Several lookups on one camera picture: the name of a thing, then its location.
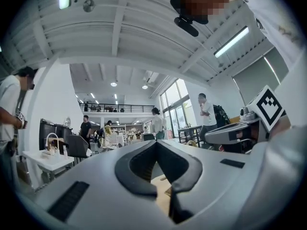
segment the white pillar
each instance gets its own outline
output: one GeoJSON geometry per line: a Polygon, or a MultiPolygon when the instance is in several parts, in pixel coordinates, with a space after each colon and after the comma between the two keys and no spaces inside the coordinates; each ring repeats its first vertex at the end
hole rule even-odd
{"type": "Polygon", "coordinates": [[[104,117],[101,117],[100,118],[100,128],[104,127],[105,126],[105,118],[104,117]]]}

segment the table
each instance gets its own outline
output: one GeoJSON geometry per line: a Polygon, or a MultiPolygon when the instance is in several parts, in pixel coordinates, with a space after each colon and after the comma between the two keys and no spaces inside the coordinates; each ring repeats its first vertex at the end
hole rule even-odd
{"type": "Polygon", "coordinates": [[[178,135],[179,135],[179,143],[185,144],[187,143],[189,140],[193,140],[193,138],[196,138],[197,140],[197,145],[200,148],[200,136],[198,133],[198,130],[201,128],[202,126],[193,126],[193,127],[187,127],[187,128],[181,128],[178,130],[178,135]]]}
{"type": "Polygon", "coordinates": [[[45,154],[43,151],[23,151],[23,156],[36,163],[43,172],[47,173],[49,181],[53,180],[56,174],[65,170],[65,167],[74,161],[73,157],[65,159],[65,156],[60,154],[57,158],[45,154]]]}

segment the ceiling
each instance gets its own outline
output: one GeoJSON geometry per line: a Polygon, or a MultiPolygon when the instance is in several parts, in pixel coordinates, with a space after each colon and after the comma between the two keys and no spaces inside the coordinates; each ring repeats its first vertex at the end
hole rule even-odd
{"type": "Polygon", "coordinates": [[[194,23],[197,38],[174,24],[177,13],[169,0],[93,0],[90,13],[84,1],[72,0],[60,10],[58,0],[29,0],[1,42],[0,78],[25,65],[43,67],[58,56],[70,64],[77,93],[100,90],[101,101],[111,100],[110,83],[117,82],[118,95],[148,97],[158,94],[168,76],[206,86],[241,59],[267,50],[267,39],[241,0],[210,16],[207,25],[194,23]],[[216,58],[214,52],[244,26],[249,34],[216,58]],[[148,71],[158,74],[143,90],[148,71]]]}
{"type": "MultiPolygon", "coordinates": [[[[138,124],[142,124],[147,119],[148,119],[147,117],[141,117],[141,118],[137,118],[137,117],[120,117],[120,118],[104,117],[105,123],[108,120],[111,120],[114,125],[116,125],[116,121],[118,121],[122,125],[123,124],[126,124],[126,125],[127,124],[135,124],[137,121],[139,121],[138,124]]],[[[100,117],[89,117],[89,121],[100,125],[100,117]]]]}

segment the hair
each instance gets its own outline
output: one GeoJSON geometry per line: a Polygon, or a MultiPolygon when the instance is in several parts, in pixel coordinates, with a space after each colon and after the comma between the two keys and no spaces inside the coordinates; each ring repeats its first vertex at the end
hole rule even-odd
{"type": "Polygon", "coordinates": [[[201,96],[206,99],[206,95],[204,93],[200,93],[198,96],[201,96]]]}
{"type": "Polygon", "coordinates": [[[21,68],[15,75],[19,77],[29,77],[34,79],[35,72],[31,67],[21,68]]]}
{"type": "Polygon", "coordinates": [[[155,113],[155,114],[160,115],[160,111],[159,111],[158,108],[156,108],[156,107],[154,107],[154,108],[152,109],[152,112],[155,113]]]}

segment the man in white shirt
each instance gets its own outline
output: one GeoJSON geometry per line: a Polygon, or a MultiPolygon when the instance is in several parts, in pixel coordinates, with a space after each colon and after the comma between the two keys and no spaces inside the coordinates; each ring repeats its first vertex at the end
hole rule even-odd
{"type": "MultiPolygon", "coordinates": [[[[184,11],[186,16],[206,20],[208,15],[218,14],[230,1],[232,0],[180,0],[180,10],[184,11]]],[[[305,49],[304,36],[298,30],[295,19],[283,2],[281,0],[244,0],[244,2],[254,13],[258,28],[283,57],[289,71],[293,69],[296,60],[305,49]]],[[[297,102],[297,95],[292,95],[291,98],[290,102],[297,102]]],[[[275,135],[289,127],[290,121],[285,115],[279,119],[271,133],[275,135]]]]}
{"type": "Polygon", "coordinates": [[[0,167],[8,180],[12,180],[10,158],[14,153],[14,130],[24,128],[20,119],[15,116],[17,102],[20,90],[33,89],[34,75],[32,68],[25,67],[16,75],[8,76],[0,85],[0,167]]]}
{"type": "MultiPolygon", "coordinates": [[[[206,95],[204,93],[200,93],[198,95],[198,103],[200,104],[201,116],[203,117],[203,125],[200,132],[200,138],[202,141],[206,142],[206,133],[217,128],[214,108],[213,104],[206,99],[206,95]]],[[[218,144],[210,144],[208,149],[218,150],[219,147],[220,145],[218,144]]]]}

